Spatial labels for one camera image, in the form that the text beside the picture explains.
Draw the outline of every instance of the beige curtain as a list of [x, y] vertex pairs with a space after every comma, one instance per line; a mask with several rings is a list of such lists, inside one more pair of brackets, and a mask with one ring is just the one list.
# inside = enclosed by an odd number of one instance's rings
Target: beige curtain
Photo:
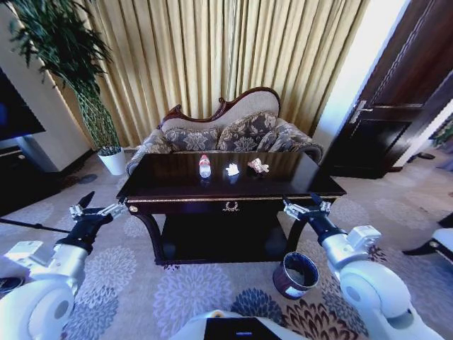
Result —
[[366, 2], [84, 0], [112, 49], [99, 83], [122, 145], [139, 145], [179, 103], [206, 118], [220, 96], [256, 86], [276, 90], [280, 117], [310, 132]]

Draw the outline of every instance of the water bottle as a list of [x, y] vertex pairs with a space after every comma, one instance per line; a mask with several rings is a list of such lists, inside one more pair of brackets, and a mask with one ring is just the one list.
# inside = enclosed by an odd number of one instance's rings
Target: water bottle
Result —
[[203, 154], [200, 159], [200, 176], [204, 179], [211, 176], [210, 160], [205, 154]]

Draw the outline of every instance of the door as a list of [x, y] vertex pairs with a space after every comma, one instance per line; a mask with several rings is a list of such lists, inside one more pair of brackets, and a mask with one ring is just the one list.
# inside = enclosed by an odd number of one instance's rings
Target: door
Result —
[[329, 151], [331, 174], [382, 177], [453, 96], [453, 1], [412, 0]]

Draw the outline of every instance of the coffee table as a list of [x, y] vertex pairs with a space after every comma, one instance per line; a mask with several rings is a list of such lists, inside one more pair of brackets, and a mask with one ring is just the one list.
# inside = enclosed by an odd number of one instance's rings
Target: coffee table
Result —
[[[277, 219], [282, 195], [313, 205], [310, 192], [330, 202], [346, 194], [305, 154], [211, 153], [207, 181], [199, 174], [201, 156], [148, 154], [117, 195], [148, 229], [158, 265], [281, 261], [305, 224], [296, 221], [286, 238]], [[263, 176], [247, 166], [257, 157], [269, 165]], [[229, 163], [239, 175], [227, 175]], [[166, 215], [162, 230], [152, 214]]]

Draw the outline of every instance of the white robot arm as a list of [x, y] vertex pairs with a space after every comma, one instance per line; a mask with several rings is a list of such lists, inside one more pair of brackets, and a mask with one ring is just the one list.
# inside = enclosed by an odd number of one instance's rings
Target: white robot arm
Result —
[[340, 281], [345, 299], [354, 306], [373, 340], [441, 340], [411, 303], [411, 294], [393, 271], [368, 261], [367, 250], [381, 233], [370, 225], [347, 234], [328, 218], [331, 204], [312, 194], [316, 206], [300, 207], [284, 198], [285, 212], [308, 222], [327, 254], [328, 266]]
[[85, 259], [93, 250], [99, 228], [126, 210], [123, 204], [85, 209], [93, 195], [70, 207], [76, 224], [53, 249], [46, 249], [40, 241], [19, 242], [5, 254], [28, 268], [34, 281], [0, 300], [0, 339], [60, 339], [74, 308], [74, 296], [84, 281]]

